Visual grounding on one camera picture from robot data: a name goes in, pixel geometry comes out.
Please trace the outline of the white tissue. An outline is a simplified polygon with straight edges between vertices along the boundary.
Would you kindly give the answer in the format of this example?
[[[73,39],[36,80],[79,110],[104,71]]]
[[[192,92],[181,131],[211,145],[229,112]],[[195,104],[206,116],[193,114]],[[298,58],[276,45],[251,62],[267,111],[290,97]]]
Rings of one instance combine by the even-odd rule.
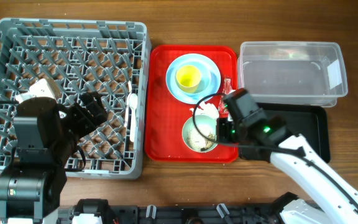
[[[209,116],[212,119],[217,120],[219,118],[219,111],[218,109],[211,103],[205,103],[202,101],[200,105],[197,107],[196,112],[194,112],[194,108],[190,108],[192,113],[195,115],[205,115]]]

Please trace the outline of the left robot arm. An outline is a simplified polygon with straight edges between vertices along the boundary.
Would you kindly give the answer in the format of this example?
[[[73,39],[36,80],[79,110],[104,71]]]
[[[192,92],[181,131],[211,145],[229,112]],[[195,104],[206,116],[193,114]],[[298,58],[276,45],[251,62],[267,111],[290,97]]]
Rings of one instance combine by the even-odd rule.
[[[80,100],[66,107],[43,96],[17,106],[11,154],[18,160],[11,159],[0,174],[2,223],[17,218],[43,223],[58,210],[67,160],[75,152],[85,154],[78,141],[108,118],[99,93],[84,93]]]

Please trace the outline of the red snack wrapper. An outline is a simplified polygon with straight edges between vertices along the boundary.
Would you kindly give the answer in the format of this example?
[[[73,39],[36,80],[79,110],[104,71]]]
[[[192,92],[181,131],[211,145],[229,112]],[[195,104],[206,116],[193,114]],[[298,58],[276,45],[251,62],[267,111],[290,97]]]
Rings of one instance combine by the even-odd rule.
[[[223,85],[223,93],[225,95],[228,95],[231,91],[233,91],[233,89],[232,89],[232,80],[230,78],[225,78],[224,79],[224,85]],[[226,105],[223,102],[223,96],[221,97],[221,99],[219,101],[218,110],[219,110],[220,115],[227,115],[228,114],[228,110],[226,109]]]

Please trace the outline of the white plastic spoon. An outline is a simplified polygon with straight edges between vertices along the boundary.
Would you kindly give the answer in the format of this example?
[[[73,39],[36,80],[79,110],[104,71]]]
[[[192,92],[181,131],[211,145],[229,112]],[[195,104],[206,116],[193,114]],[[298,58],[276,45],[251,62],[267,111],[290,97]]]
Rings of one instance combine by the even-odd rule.
[[[130,141],[135,141],[135,128],[136,128],[136,109],[137,109],[138,96],[136,93],[131,93],[129,96],[129,108],[131,109],[131,126],[130,126]]]

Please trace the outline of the green bowl with food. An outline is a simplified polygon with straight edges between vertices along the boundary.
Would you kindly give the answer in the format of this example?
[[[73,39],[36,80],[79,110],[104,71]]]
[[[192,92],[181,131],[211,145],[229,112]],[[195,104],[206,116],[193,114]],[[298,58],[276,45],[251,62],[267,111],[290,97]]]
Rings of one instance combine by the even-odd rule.
[[[195,116],[195,124],[201,131],[197,131],[193,118],[189,118],[183,125],[182,138],[184,143],[192,151],[206,153],[212,151],[218,144],[211,141],[216,140],[217,121],[205,115]]]

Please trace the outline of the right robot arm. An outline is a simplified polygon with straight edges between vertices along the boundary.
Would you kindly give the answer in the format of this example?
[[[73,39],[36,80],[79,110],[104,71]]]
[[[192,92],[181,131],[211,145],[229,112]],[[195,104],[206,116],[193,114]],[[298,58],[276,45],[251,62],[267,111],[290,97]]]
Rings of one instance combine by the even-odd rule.
[[[223,95],[232,118],[229,146],[245,160],[265,161],[291,177],[334,223],[358,223],[358,191],[335,172],[301,133],[281,117],[268,118],[244,89]]]

